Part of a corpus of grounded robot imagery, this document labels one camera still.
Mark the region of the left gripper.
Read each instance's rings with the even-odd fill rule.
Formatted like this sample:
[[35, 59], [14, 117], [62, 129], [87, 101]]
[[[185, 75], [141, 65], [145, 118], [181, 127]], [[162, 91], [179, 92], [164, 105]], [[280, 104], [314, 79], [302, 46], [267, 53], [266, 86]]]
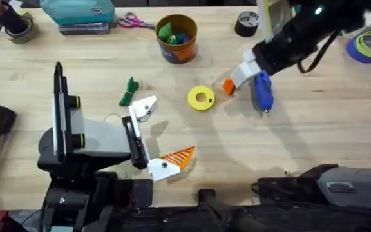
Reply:
[[39, 169], [56, 176], [85, 176], [127, 160], [137, 169], [147, 168], [153, 182], [181, 173], [195, 146], [149, 160], [140, 123], [157, 108], [155, 95], [133, 101], [120, 126], [83, 117], [82, 109], [52, 98], [52, 127], [39, 141]]

